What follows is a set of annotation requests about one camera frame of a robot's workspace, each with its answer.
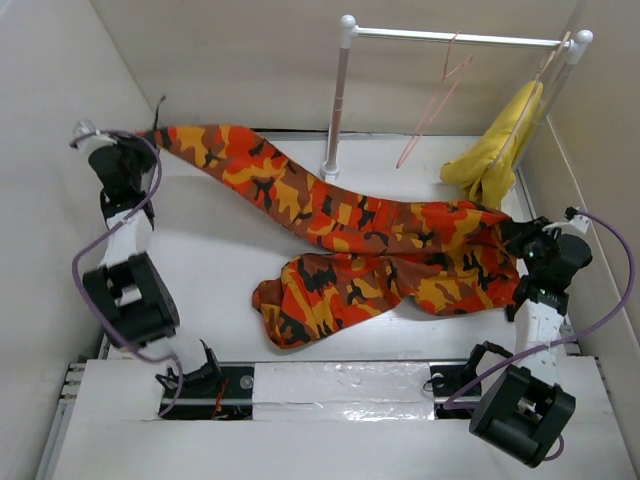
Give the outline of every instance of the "camouflage cloth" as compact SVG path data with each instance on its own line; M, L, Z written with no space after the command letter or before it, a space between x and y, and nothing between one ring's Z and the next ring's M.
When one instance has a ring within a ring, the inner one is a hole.
M406 296L438 315L512 304L504 213L469 201L403 203L318 179L252 130L169 127L145 136L238 192L287 230L334 253L303 254L261 282L253 306L281 348L324 338Z

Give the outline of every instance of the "yellow cloth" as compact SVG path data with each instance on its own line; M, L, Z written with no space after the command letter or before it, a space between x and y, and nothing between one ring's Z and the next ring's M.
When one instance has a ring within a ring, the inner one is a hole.
M515 183L513 161L531 129L541 96L542 84L539 82L529 82L522 87L478 143L456 160L443 165L440 179L444 183L460 185L469 200L500 208L500 202ZM495 165L489 168L516 126L514 139Z

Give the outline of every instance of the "orange hanger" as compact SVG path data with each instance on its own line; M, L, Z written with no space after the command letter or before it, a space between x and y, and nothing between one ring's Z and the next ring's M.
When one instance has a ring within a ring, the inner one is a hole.
M444 83L445 80L447 80L449 77L451 77L457 71L460 71L460 76L456 79L454 84L451 86L451 88L449 89L449 91L445 95L445 97L442 100L442 102L440 102L440 105L436 109L435 113L431 116L431 118L429 118L429 120L427 121L427 125L424 127L423 130L421 130L422 124L427 119L429 113L431 112L431 108L435 104L435 101L439 97L441 92L438 91L437 93L435 93L434 95L431 96L431 100L429 100L429 103L427 104L427 108L425 108L424 113L422 114L422 117L420 118L420 121L418 122L418 125L416 125L416 129L415 129L414 134L411 135L411 138L409 139L409 142L407 143L407 145L404 147L404 150L400 154L400 158L398 159L398 162L396 163L396 168L400 168L402 166L402 164L406 161L407 157L411 154L413 149L416 147L416 145L420 141L420 138L422 138L422 136L426 133L428 128L431 126L431 124L435 121L435 119L437 118L438 114L442 110L442 107L444 107L445 103L447 103L449 98L451 98L451 94L453 94L453 91L456 89L456 87L458 86L458 83L460 83L460 80L462 80L462 77L466 74L466 72L468 71L469 66L471 65L471 62L473 61L473 55L469 55L463 62L461 62L453 70L451 70L450 72L447 71L447 68L449 66L449 57L451 56L451 49L453 47L453 42L455 42L456 37L458 36L459 33L460 32L456 32L455 35L451 38L451 41L449 42L449 47L447 48L447 56L446 56L446 58L444 60L444 67L442 69L442 79L440 80L440 82Z

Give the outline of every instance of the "purple cable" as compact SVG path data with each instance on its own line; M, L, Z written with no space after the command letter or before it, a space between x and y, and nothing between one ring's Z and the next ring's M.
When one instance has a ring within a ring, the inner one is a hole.
M611 310L602 320L594 323L590 327L585 328L584 330L581 330L580 332L577 332L571 336L554 340L553 342L550 342L549 346L537 345L528 350L524 350L520 353L516 353L512 357L507 358L506 360L503 360L497 365L494 365L493 367L489 368L485 372L478 375L475 379L467 383L464 387L462 387L456 393L451 395L443 405L445 410L474 410L477 406L477 403L470 403L470 402L455 403L455 402L458 398L462 397L465 393L467 393L473 387L480 384L487 377L493 375L495 372L506 367L507 365L517 362L518 360L522 360L523 358L528 357L529 355L533 355L535 353L541 352L542 350L546 350L552 347L557 347L558 345L563 345L565 343L575 342L580 338L583 338L583 337L586 337L587 335L592 334L597 329L599 329L600 327L608 323L613 317L615 317L618 314L618 312L620 312L620 310L622 310L622 308L629 301L629 298L631 297L631 292L633 291L633 285L636 279L636 264L633 257L633 252L631 251L631 246L627 243L627 241L624 239L622 234L618 232L618 230L616 230L608 222L588 212L579 211L578 215L582 215L587 218L590 218L591 220L595 221L596 223L599 223L600 225L605 227L607 230L609 230L620 241L620 244L622 245L622 247L624 248L627 254L627 259L629 261L629 280L627 281L627 288L625 289L624 294L620 299L620 302L618 302L618 304L614 307L614 309ZM562 439L562 437L560 437L560 447L558 448L558 451L553 455L551 455L550 457L547 457L547 460L555 460L562 454L563 450L564 450L564 440Z
M165 355L164 357L160 357L160 358L150 358L140 353L139 352L140 347L137 345L134 345L133 343L129 342L126 338L124 338L120 334L120 332L118 332L118 330L115 329L115 327L111 324L111 322L107 320L107 318L102 314L102 312L96 306L96 304L93 303L93 301L91 300L91 297L89 296L89 292L87 292L86 288L84 288L84 285L82 284L82 278L80 277L80 269L79 269L79 264L82 257L84 257L87 253L89 253L91 250L96 248L100 243L104 242L107 238L109 238L111 235L117 232L127 222L127 220L129 220L131 217L133 217L133 215L135 215L140 210L142 210L144 206L151 201L151 197L153 197L155 193L158 191L158 187L160 186L160 181L162 180L162 163L160 162L160 155L158 154L158 151L151 144L151 142L149 142L146 138L140 137L130 132L124 132L120 130L105 130L105 131L92 132L85 135L81 135L75 138L71 142L70 146L75 148L77 147L78 142L81 142L82 140L86 140L89 137L93 137L94 135L99 135L99 134L107 134L109 136L115 136L115 137L135 138L140 140L142 143L144 143L144 145L156 157L156 165L157 165L156 181L153 183L153 185L149 189L149 193L147 193L147 195L142 199L142 201L139 204L137 204L122 220L120 220L113 227L108 229L106 232L104 232L102 235L96 238L93 242L91 242L89 245L87 245L82 250L80 250L76 254L76 256L73 257L73 261L71 262L71 273L73 275L73 281L76 284L76 287L78 288L78 291L82 296L82 299L85 301L85 303L89 307L89 310L91 310L91 313L93 313L98 318L98 320L100 320L102 327L105 329L107 334L113 340L115 340L119 345L124 347L135 358L142 360L143 362L163 363L171 360L173 361L173 363L175 363L176 369L178 370L178 382L176 385L176 392L175 392L175 395L173 396L173 399L169 403L169 405L167 405L167 407L164 410L158 413L158 416L162 417L166 415L175 406L178 398L180 397L180 393L182 392L184 372L182 371L182 363L180 362L180 359L175 353L170 353L169 355Z

